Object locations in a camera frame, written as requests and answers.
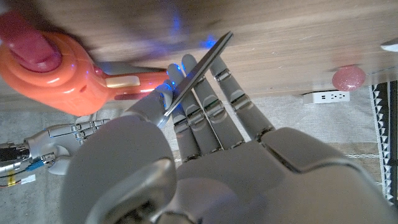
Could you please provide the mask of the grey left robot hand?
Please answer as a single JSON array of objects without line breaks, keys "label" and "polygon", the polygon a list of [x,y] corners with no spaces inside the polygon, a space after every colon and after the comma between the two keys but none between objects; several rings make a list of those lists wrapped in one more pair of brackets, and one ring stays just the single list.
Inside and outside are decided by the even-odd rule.
[{"label": "grey left robot hand", "polygon": [[162,85],[102,125],[73,157],[61,193],[64,223],[396,223],[370,175],[331,146],[276,129],[221,58],[210,67],[245,141],[202,78],[172,119],[182,164],[160,130]]}]

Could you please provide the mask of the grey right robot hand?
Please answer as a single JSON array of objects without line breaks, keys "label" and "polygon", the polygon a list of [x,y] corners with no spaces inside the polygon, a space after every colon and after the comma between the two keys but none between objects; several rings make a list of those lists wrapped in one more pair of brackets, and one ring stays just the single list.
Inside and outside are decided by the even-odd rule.
[{"label": "grey right robot hand", "polygon": [[25,138],[32,162],[40,161],[55,175],[65,175],[73,156],[81,145],[108,119],[86,121],[76,124],[58,124],[47,127],[37,134]]}]

